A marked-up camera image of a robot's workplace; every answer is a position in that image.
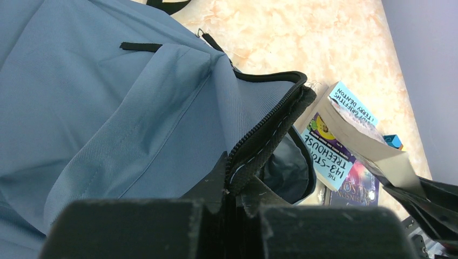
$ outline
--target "beige tile floor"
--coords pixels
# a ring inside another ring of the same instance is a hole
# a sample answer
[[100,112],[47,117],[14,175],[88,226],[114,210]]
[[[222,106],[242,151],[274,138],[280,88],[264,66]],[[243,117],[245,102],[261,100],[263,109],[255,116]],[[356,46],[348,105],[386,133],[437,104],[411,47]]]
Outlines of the beige tile floor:
[[[399,135],[417,174],[431,178],[381,0],[193,0],[173,18],[209,32],[246,73],[298,70],[325,85],[342,80],[382,133]],[[317,201],[312,195],[305,203]],[[407,217],[384,191],[379,205]]]

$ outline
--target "blue fabric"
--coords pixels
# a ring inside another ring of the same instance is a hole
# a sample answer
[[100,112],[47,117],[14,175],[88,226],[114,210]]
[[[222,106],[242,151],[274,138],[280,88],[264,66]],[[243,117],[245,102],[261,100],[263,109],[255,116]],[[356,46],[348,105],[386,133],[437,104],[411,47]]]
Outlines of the blue fabric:
[[2,258],[35,258],[71,201],[180,197],[292,86],[129,0],[1,1],[0,30]]

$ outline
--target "backpack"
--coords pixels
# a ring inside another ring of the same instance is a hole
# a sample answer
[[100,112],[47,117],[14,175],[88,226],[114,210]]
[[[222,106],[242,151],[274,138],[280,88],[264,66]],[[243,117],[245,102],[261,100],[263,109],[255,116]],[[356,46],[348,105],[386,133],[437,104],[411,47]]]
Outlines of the backpack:
[[309,153],[291,141],[316,96],[305,74],[244,74],[167,13],[130,0],[1,10],[2,258],[36,257],[72,201],[180,197],[224,152],[233,195],[261,174],[290,203],[313,191]]

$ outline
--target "zipper teeth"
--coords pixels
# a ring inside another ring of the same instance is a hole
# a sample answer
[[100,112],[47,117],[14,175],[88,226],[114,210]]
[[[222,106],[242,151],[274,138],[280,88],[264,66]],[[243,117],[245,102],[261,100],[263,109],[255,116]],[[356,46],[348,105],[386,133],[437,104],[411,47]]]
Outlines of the zipper teeth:
[[283,96],[283,98],[278,102],[275,107],[258,123],[256,126],[254,126],[248,133],[246,133],[240,140],[237,142],[237,144],[234,146],[234,148],[231,150],[229,155],[227,156],[227,163],[226,163],[226,175],[229,175],[232,164],[233,164],[233,158],[237,151],[240,149],[240,147],[245,143],[245,141],[250,138],[260,127],[262,127],[266,121],[275,113],[277,112],[280,107],[282,107],[285,102],[291,97],[291,95],[302,86],[303,84],[296,84],[293,86],[286,94]]

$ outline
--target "gray wall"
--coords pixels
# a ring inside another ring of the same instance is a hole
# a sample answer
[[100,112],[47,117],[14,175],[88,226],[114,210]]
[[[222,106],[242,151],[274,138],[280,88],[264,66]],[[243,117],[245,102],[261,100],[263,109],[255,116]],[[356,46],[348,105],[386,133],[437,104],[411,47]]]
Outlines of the gray wall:
[[458,185],[458,1],[382,3],[433,179]]

